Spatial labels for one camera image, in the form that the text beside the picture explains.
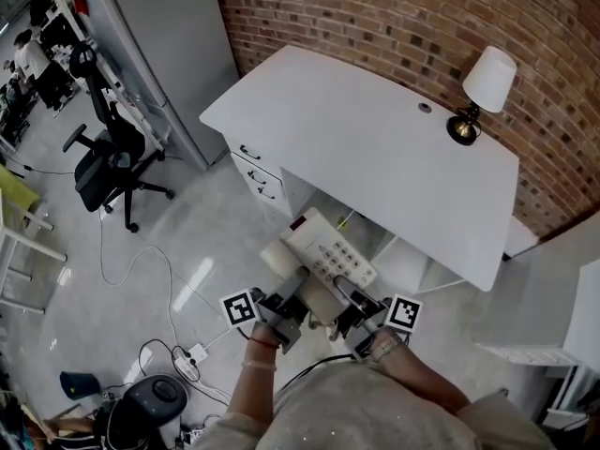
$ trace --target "wristwatch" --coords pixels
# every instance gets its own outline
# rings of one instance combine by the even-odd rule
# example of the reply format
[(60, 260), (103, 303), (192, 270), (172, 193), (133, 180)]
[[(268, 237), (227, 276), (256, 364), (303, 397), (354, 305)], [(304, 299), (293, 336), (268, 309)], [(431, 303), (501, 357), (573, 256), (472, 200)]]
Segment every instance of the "wristwatch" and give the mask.
[(382, 358), (399, 345), (404, 345), (402, 338), (400, 338), (398, 334), (390, 335), (371, 352), (371, 360), (375, 363), (379, 363)]

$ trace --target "lamp base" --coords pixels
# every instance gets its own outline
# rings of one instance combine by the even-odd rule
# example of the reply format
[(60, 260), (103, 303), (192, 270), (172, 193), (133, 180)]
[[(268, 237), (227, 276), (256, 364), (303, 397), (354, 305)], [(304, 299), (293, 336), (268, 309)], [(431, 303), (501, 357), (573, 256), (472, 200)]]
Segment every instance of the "lamp base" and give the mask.
[(459, 113), (460, 116), (453, 116), (446, 122), (448, 135), (456, 143), (465, 146), (473, 145), (481, 134), (481, 127), (477, 122), (479, 107), (475, 103), (471, 103), (469, 109), (461, 109)]

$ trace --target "white lampshade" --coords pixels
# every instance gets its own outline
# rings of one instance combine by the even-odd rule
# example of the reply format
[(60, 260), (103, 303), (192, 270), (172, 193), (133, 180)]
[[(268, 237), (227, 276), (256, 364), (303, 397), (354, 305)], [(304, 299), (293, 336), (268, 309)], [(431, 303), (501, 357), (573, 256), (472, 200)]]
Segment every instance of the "white lampshade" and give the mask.
[(488, 112), (501, 112), (517, 73), (517, 64), (496, 47), (487, 47), (462, 83), (469, 98)]

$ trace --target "black pants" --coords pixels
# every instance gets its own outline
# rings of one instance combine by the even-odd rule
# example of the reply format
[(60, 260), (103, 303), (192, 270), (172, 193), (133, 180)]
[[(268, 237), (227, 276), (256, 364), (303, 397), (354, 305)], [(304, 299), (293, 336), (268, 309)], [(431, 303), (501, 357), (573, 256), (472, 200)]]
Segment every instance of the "black pants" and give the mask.
[(36, 90), (47, 107), (60, 108), (60, 97), (70, 97), (70, 78), (56, 62), (51, 62), (36, 78)]

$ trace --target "chair base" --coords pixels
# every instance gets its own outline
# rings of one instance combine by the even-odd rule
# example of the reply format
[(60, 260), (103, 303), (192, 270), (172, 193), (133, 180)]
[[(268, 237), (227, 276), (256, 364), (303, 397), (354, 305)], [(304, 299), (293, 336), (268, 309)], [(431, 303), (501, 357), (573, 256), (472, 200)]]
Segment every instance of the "chair base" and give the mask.
[(137, 223), (131, 223), (131, 201), (133, 197), (133, 190), (150, 190), (156, 191), (159, 193), (164, 193), (167, 199), (172, 200), (175, 198), (175, 192), (165, 188), (159, 187), (158, 185), (148, 184), (140, 180), (140, 177), (146, 171), (146, 169), (155, 161), (163, 161), (165, 159), (164, 151), (157, 150), (150, 157), (144, 160), (137, 169), (132, 173), (131, 180), (126, 186), (118, 187), (112, 191), (112, 193), (104, 200), (102, 206), (104, 207), (104, 211), (107, 214), (110, 214), (113, 211), (110, 203), (115, 200), (117, 197), (120, 197), (123, 193), (125, 193), (125, 228), (128, 229), (131, 233), (136, 233), (140, 226)]

